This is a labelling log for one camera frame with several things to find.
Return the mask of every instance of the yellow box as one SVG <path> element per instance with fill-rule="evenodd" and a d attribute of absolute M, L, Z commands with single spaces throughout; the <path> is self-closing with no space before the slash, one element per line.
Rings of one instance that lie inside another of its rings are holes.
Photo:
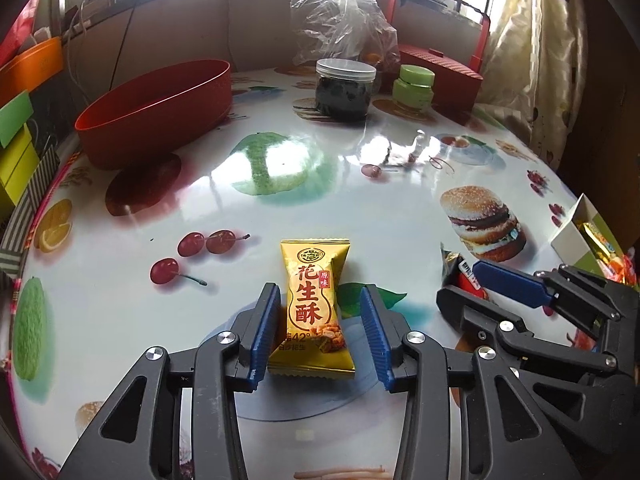
<path fill-rule="evenodd" d="M 38 162 L 25 124 L 9 145 L 0 150 L 0 220 L 7 218 L 20 201 Z"/>

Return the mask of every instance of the plastic jar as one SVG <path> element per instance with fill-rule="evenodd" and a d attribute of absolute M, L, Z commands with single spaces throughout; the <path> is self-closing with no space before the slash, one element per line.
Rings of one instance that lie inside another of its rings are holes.
<path fill-rule="evenodd" d="M 367 116 L 376 69 L 349 59 L 321 59 L 316 86 L 316 108 L 339 121 L 361 121 Z"/>
<path fill-rule="evenodd" d="M 428 68 L 402 65 L 400 79 L 394 82 L 393 98 L 399 106 L 422 110 L 433 100 L 435 74 Z"/>

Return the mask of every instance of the curtain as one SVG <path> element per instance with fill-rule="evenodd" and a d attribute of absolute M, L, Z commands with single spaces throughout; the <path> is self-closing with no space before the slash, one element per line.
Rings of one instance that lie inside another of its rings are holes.
<path fill-rule="evenodd" d="M 479 107 L 553 170 L 580 108 L 586 73 L 582 0 L 494 0 Z"/>

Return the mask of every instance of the hamburger print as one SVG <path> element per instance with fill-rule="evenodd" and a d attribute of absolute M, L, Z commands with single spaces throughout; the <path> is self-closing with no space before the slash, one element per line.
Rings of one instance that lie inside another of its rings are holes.
<path fill-rule="evenodd" d="M 455 187 L 442 194 L 440 205 L 460 240 L 476 258 L 503 262 L 527 243 L 515 215 L 485 187 Z"/>

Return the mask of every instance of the wall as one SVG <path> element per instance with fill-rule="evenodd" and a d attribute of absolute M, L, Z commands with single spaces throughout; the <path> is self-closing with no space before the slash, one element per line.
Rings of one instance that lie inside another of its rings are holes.
<path fill-rule="evenodd" d="M 640 52 L 607 0 L 584 0 L 584 97 L 558 175 L 586 193 L 623 248 L 640 237 Z"/>
<path fill-rule="evenodd" d="M 379 0 L 382 9 L 388 0 Z M 136 6 L 114 86 L 170 64 L 201 58 L 235 62 L 239 71 L 289 64 L 296 51 L 289 26 L 290 0 L 151 0 Z M 71 61 L 91 100 L 108 91 L 131 10 L 72 40 Z M 408 3 L 394 23 L 400 41 L 431 46 L 468 62 L 479 25 Z"/>

